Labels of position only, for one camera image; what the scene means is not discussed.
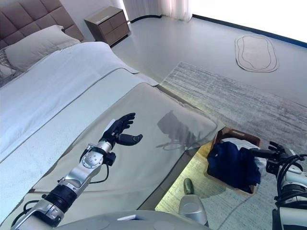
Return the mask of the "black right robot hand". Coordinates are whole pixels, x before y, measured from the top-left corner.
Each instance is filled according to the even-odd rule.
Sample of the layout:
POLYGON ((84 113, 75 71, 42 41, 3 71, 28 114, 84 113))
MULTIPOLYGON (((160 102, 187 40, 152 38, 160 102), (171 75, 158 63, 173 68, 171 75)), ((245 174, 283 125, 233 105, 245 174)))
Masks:
POLYGON ((241 150, 246 151, 254 157, 264 158, 268 160, 281 161, 291 156, 295 156, 287 147, 275 143, 273 141, 269 142, 268 149, 258 149, 258 148, 241 148, 241 150))

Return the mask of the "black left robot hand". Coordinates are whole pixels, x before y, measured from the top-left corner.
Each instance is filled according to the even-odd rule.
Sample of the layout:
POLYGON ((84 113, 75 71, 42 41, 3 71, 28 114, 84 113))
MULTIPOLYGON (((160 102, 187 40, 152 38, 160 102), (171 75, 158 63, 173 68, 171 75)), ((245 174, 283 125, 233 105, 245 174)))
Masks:
POLYGON ((111 126, 103 132, 99 142, 108 142, 112 147, 114 147, 115 144, 123 146, 133 146, 138 144, 143 138, 142 134, 137 136, 123 134, 123 131, 130 128, 130 126, 133 124, 135 115, 136 113, 129 113, 115 120, 111 126))

